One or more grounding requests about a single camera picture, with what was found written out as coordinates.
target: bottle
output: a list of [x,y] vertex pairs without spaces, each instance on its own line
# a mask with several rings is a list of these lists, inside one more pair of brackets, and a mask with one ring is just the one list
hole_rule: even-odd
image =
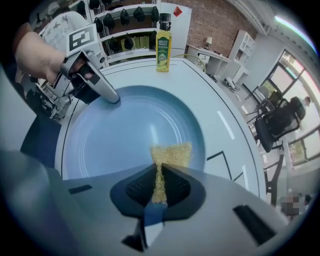
[[159,72],[168,72],[170,65],[172,34],[171,28],[171,14],[160,13],[159,23],[160,30],[156,34],[156,70]]

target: desk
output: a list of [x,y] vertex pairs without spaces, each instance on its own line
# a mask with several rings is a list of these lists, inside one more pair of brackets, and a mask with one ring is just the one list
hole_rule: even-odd
[[[193,45],[188,45],[188,54],[192,56],[199,56],[200,54],[210,56],[209,62],[207,63],[206,73],[211,75],[217,75],[218,79],[225,72],[229,62],[231,61],[223,55],[219,55],[211,50],[203,49]],[[187,60],[195,63],[197,59],[187,56]]]
[[[173,58],[170,70],[166,73],[156,71],[155,59],[120,63],[104,68],[101,72],[115,89],[148,85],[180,99],[192,111],[202,130],[206,158],[203,171],[233,180],[261,199],[265,198],[262,162],[244,118],[222,89],[190,61]],[[62,172],[64,180],[70,179],[68,168],[72,167],[67,166],[63,149],[68,146],[72,127],[86,106],[82,101],[74,99],[61,124],[55,168]]]

